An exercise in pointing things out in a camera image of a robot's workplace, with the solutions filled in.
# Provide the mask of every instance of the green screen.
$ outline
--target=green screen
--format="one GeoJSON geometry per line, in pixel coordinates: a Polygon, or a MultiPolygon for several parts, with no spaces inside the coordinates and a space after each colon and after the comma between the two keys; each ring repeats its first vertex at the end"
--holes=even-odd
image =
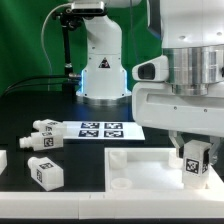
{"type": "MultiPolygon", "coordinates": [[[[48,13],[65,0],[0,0],[0,93],[10,84],[34,75],[48,75],[49,68],[41,48],[40,34],[48,13]]],[[[133,7],[131,34],[130,9],[109,9],[108,17],[117,22],[123,32],[122,65],[128,71],[128,87],[134,80],[132,68],[161,54],[161,41],[147,30],[146,1],[133,7]]],[[[70,32],[71,57],[74,72],[86,65],[86,29],[70,32]]],[[[45,46],[53,67],[53,74],[64,73],[64,51],[61,25],[50,19],[45,31],[45,46]]]]}

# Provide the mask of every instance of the black table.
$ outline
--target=black table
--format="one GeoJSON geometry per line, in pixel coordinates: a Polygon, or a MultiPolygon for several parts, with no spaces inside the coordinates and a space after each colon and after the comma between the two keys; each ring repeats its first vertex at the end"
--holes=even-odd
{"type": "MultiPolygon", "coordinates": [[[[48,157],[64,169],[64,187],[56,192],[105,191],[105,147],[173,147],[167,131],[143,128],[145,141],[65,141],[61,149],[34,152],[20,149],[19,138],[30,136],[35,120],[133,121],[131,104],[97,107],[77,103],[62,92],[13,92],[0,99],[0,149],[7,150],[7,168],[0,176],[1,191],[44,191],[30,177],[29,158],[48,157]]],[[[57,220],[0,220],[4,223],[62,223],[57,220]]],[[[195,220],[64,220],[64,223],[195,223],[195,220]]],[[[197,220],[197,223],[223,223],[223,220],[197,220]]]]}

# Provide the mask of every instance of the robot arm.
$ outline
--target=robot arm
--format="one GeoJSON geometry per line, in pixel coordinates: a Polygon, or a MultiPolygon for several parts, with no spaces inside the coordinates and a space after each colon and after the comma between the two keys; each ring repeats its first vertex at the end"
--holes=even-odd
{"type": "Polygon", "coordinates": [[[203,188],[224,137],[224,2],[147,4],[149,30],[161,35],[163,55],[133,68],[133,117],[142,126],[170,130],[178,151],[184,148],[183,182],[203,188]],[[185,144],[180,132],[212,136],[211,144],[185,144]]]}
{"type": "MultiPolygon", "coordinates": [[[[132,3],[137,5],[140,1],[132,0],[132,3]]],[[[71,2],[72,13],[83,17],[87,30],[87,65],[82,71],[77,100],[94,105],[129,101],[131,92],[127,89],[127,74],[121,65],[122,31],[107,17],[106,8],[129,7],[130,0],[71,2]]]]}

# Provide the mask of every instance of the cable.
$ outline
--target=cable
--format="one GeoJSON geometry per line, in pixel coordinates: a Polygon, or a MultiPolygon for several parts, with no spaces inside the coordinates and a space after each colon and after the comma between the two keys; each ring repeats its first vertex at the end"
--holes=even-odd
{"type": "Polygon", "coordinates": [[[25,78],[25,79],[22,79],[22,80],[20,80],[18,82],[13,83],[5,91],[7,91],[7,90],[9,90],[9,89],[19,85],[20,83],[23,83],[23,82],[27,82],[27,81],[35,80],[35,79],[49,79],[49,78],[51,78],[51,79],[60,79],[60,78],[68,78],[68,76],[65,76],[65,75],[54,75],[54,76],[39,75],[39,76],[32,76],[32,77],[25,78]]]}
{"type": "Polygon", "coordinates": [[[44,23],[43,23],[43,26],[42,26],[42,30],[41,30],[41,46],[42,46],[42,49],[43,49],[43,52],[44,52],[44,55],[47,59],[47,62],[48,62],[48,66],[49,66],[49,75],[52,75],[53,74],[53,70],[52,70],[52,65],[51,65],[51,61],[49,59],[49,56],[47,54],[47,51],[46,51],[46,48],[45,48],[45,42],[44,42],[44,35],[45,35],[45,29],[46,29],[46,25],[47,25],[47,22],[51,16],[51,14],[56,11],[57,9],[59,8],[64,8],[64,7],[67,7],[67,6],[71,6],[71,3],[68,3],[68,4],[63,4],[63,5],[59,5],[57,6],[56,8],[54,8],[53,10],[50,11],[50,13],[47,15],[44,23]]]}
{"type": "Polygon", "coordinates": [[[47,86],[47,85],[62,85],[63,82],[56,82],[56,83],[38,83],[38,84],[24,84],[24,85],[18,85],[18,86],[14,86],[10,89],[7,89],[3,92],[3,94],[0,96],[0,98],[3,98],[4,96],[6,96],[9,92],[18,89],[18,88],[23,88],[23,87],[30,87],[30,86],[47,86]]]}
{"type": "Polygon", "coordinates": [[[139,64],[139,56],[138,56],[138,51],[137,51],[137,45],[136,45],[136,39],[134,35],[134,25],[133,25],[133,2],[130,0],[130,23],[131,23],[131,36],[132,36],[132,42],[133,42],[133,47],[134,47],[134,54],[135,54],[135,60],[136,63],[139,64]]]}

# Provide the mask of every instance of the white cube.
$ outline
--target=white cube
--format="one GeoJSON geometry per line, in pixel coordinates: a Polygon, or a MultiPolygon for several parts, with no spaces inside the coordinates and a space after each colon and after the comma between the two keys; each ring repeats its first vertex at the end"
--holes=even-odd
{"type": "Polygon", "coordinates": [[[28,161],[28,166],[31,169],[31,177],[46,191],[64,186],[63,169],[47,157],[32,157],[28,161]]]}

